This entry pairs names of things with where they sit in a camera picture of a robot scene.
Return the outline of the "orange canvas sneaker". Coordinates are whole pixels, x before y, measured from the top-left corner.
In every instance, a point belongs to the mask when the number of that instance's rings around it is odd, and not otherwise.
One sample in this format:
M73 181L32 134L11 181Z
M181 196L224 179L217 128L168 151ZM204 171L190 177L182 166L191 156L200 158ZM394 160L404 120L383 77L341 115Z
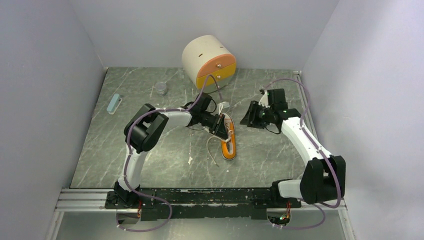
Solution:
M221 113L224 117L224 126L228 133L228 139L221 141L221 154L225 160L231 161L236 157L235 124L228 113Z

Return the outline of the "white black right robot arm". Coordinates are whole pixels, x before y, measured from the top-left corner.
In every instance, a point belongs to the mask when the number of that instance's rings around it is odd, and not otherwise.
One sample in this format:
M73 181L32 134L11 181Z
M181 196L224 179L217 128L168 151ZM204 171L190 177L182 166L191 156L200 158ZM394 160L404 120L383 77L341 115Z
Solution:
M345 194L346 161L340 155L333 155L312 135L304 123L304 116L295 108L289 108L282 88L260 90L259 101L250 102L248 110L240 121L249 128L266 129L273 124L277 134L285 135L294 145L304 162L301 179L278 180L273 183L276 190L270 193L270 202L282 207L289 198L332 205L336 208Z

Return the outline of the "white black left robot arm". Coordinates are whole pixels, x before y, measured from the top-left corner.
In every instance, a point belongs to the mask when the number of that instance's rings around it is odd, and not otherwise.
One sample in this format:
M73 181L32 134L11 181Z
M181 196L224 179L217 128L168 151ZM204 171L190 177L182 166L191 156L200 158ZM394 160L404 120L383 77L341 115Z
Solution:
M212 137L225 143L232 139L234 130L226 115L208 111L212 101L209 94L201 93L194 101L178 108L155 108L146 103L139 109L124 129L126 159L122 174L113 188L124 207L132 208L138 203L140 196L137 192L147 153L156 146L166 126L191 127L200 124Z

